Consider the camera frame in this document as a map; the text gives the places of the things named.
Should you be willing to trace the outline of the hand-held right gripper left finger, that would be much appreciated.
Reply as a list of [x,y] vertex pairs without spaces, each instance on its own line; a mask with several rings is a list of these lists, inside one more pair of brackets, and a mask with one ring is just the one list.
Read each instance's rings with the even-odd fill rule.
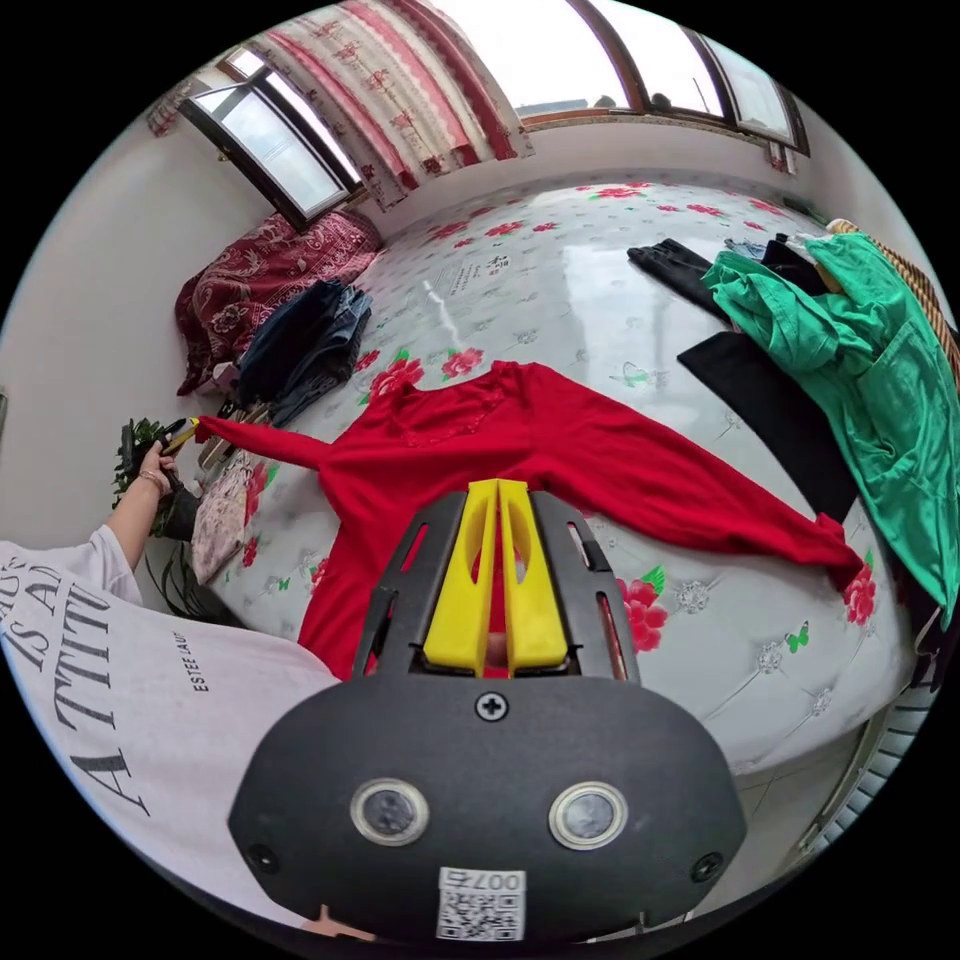
[[495,479],[469,486],[446,573],[423,644],[431,672],[490,672],[500,668],[500,649],[489,656],[497,571],[498,489]]

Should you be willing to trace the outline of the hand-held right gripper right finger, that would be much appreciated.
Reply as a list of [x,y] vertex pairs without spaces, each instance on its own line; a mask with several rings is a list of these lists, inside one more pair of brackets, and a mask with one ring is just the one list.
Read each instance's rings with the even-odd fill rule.
[[510,671],[563,666],[568,643],[527,485],[497,481]]

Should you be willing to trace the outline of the person's left hand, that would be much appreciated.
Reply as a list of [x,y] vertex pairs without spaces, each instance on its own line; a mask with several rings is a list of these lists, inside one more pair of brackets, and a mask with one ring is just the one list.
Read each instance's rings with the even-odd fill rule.
[[171,494],[179,483],[175,457],[164,453],[160,440],[155,440],[144,454],[137,478],[150,483],[161,497]]

